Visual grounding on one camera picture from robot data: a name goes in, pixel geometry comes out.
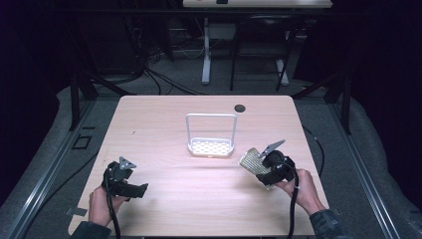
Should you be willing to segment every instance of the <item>dark cloth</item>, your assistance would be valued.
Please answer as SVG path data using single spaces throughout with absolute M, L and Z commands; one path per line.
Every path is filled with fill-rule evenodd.
M 317 239 L 351 239 L 331 210 L 322 210 L 310 217 Z M 111 230 L 93 222 L 81 222 L 71 239 L 106 239 Z
M 71 239 L 106 239 L 111 230 L 94 222 L 81 222 Z
M 52 67 L 48 74 L 43 72 L 44 63 L 37 60 L 27 45 L 27 42 L 47 41 L 47 38 L 38 38 L 35 33 L 39 29 L 31 24 L 37 22 L 34 25 L 45 27 L 41 13 L 32 6 L 34 4 L 25 5 L 23 2 L 28 1 L 0 1 L 1 167 L 5 168 L 13 162 L 12 167 L 7 167 L 7 171 L 0 174 L 0 181 L 4 182 L 0 188 L 0 206 L 40 148 L 60 104 L 57 92 L 48 81 L 51 76 L 59 79 L 52 73 L 58 67 Z M 37 15 L 37 20 L 33 19 L 33 15 Z
M 338 221 L 334 212 L 331 210 L 322 210 L 310 216 L 316 239 L 350 239 L 352 238 L 347 229 Z

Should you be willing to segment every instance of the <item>wire basket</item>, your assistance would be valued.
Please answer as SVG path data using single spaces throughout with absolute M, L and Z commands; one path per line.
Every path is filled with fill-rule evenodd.
M 231 138 L 218 137 L 191 137 L 189 119 L 191 118 L 232 118 L 233 127 Z M 186 115 L 186 126 L 188 136 L 188 149 L 192 155 L 206 157 L 228 157 L 233 153 L 234 137 L 236 131 L 237 117 L 228 114 L 188 114 Z

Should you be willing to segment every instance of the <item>black cable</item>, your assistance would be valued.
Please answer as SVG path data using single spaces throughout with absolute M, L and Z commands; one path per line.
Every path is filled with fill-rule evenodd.
M 173 81 L 172 81 L 172 80 L 170 80 L 170 81 L 171 81 L 171 84 L 170 84 L 171 88 L 168 90 L 168 92 L 166 92 L 166 93 L 165 93 L 165 95 L 166 95 L 166 96 L 170 95 L 170 93 L 171 93 L 171 92 L 173 91 L 173 89 L 174 89 Z
M 31 219 L 31 221 L 29 222 L 28 227 L 25 229 L 25 232 L 23 234 L 22 238 L 25 238 L 26 235 L 28 234 L 29 229 L 31 228 L 32 224 L 35 221 L 35 218 L 37 218 L 38 214 L 40 214 L 41 210 L 44 208 L 44 206 L 53 198 L 54 195 L 56 195 L 56 193 L 63 188 L 63 186 L 65 186 L 66 183 L 68 183 L 76 174 L 78 174 L 82 169 L 84 169 L 88 163 L 90 163 L 97 155 L 99 154 L 99 151 L 97 151 L 96 153 L 94 153 L 94 155 L 87 161 L 85 162 L 78 170 L 76 170 L 74 173 L 71 174 L 71 176 L 69 176 L 62 184 L 60 184 L 60 186 L 58 188 L 56 188 L 56 190 L 54 190 L 52 192 L 52 194 L 50 194 L 49 197 L 47 197 L 46 200 L 44 200 L 44 202 L 40 205 L 40 207 L 38 208 L 37 212 L 35 213 L 34 217 Z
M 155 48 L 152 50 L 148 51 L 148 58 L 147 61 L 145 62 L 145 67 L 147 67 L 148 63 L 152 63 L 155 64 L 157 62 L 159 62 L 161 60 L 161 54 L 163 54 L 162 50 L 160 48 Z
M 125 78 L 125 79 L 107 80 L 107 81 L 112 83 L 112 84 L 119 85 L 119 84 L 133 82 L 134 80 L 140 78 L 142 76 L 142 74 L 143 74 L 143 71 L 139 71 L 138 73 L 134 73 L 134 74 L 130 75 L 129 77 Z
M 112 224 L 114 225 L 114 232 L 115 232 L 115 238 L 120 239 L 120 226 L 118 225 L 117 216 L 115 215 L 114 207 L 112 207 L 112 200 L 111 200 L 111 194 L 109 193 L 109 187 L 108 187 L 108 175 L 104 175 L 104 182 L 105 182 L 105 192 L 106 192 L 106 204 L 108 206 L 109 216 L 111 217 Z
M 159 73 L 151 70 L 150 68 L 145 67 L 145 70 L 147 72 L 149 72 L 150 74 L 155 75 L 156 77 L 160 78 L 164 82 L 168 83 L 169 85 L 173 86 L 174 88 L 176 88 L 176 89 L 178 89 L 178 90 L 180 90 L 180 91 L 182 91 L 184 93 L 187 93 L 187 94 L 190 94 L 190 95 L 207 95 L 207 94 L 196 92 L 196 91 L 194 91 L 192 89 L 189 89 L 189 88 L 181 85 L 180 83 L 174 82 L 170 78 L 168 78 L 168 77 L 166 77 L 166 76 L 164 76 L 162 74 L 159 74 Z
M 319 172 L 318 172 L 317 175 L 319 177 L 321 177 L 322 176 L 323 167 L 325 165 L 325 153 L 323 151 L 322 145 L 320 144 L 320 142 L 317 139 L 317 137 L 309 129 L 307 129 L 303 124 L 302 124 L 302 128 L 314 138 L 314 140 L 316 141 L 317 145 L 319 146 L 320 154 L 321 154 L 322 159 L 321 159 L 320 169 L 319 169 Z
M 294 167 L 284 162 L 282 162 L 281 164 L 288 167 L 293 172 L 293 175 L 295 178 L 295 188 L 293 189 L 292 200 L 291 200 L 291 205 L 290 205 L 290 228 L 289 228 L 289 235 L 288 235 L 288 239 L 291 239 L 293 237 L 293 233 L 295 232 L 295 205 L 296 205 L 296 199 L 298 198 L 298 192 L 299 192 L 299 177 Z
M 148 69 L 145 69 L 145 71 L 148 73 L 148 75 L 152 78 L 152 80 L 155 82 L 155 84 L 158 87 L 158 95 L 161 96 L 161 86 L 159 85 L 158 81 L 155 79 L 155 77 L 149 72 Z

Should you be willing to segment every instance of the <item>dark background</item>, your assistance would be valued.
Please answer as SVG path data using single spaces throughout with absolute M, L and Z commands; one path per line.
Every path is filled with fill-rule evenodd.
M 418 1 L 394 2 L 336 0 L 333 10 L 369 9 L 382 19 L 369 25 L 372 34 L 357 56 L 352 96 L 380 135 L 391 175 L 422 208 L 422 8 Z M 43 10 L 49 6 L 41 0 L 0 6 L 2 204 L 54 121 L 56 93 L 70 84 L 74 69 L 96 65 L 78 54 L 62 22 Z M 309 32 L 295 77 L 317 82 L 337 71 L 355 41 L 366 36 L 365 27 L 362 19 L 320 21 Z

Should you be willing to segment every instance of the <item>table leg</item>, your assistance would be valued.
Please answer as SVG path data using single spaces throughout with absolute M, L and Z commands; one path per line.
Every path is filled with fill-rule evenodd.
M 276 64 L 277 64 L 277 70 L 279 72 L 282 71 L 283 65 L 284 65 L 283 60 L 277 60 Z M 289 79 L 288 79 L 288 75 L 286 74 L 286 71 L 285 71 L 285 73 L 283 74 L 283 77 L 282 77 L 282 86 L 286 87 L 288 85 L 289 85 Z
M 208 18 L 204 19 L 204 67 L 202 69 L 202 84 L 210 84 L 211 56 L 210 56 L 210 36 Z

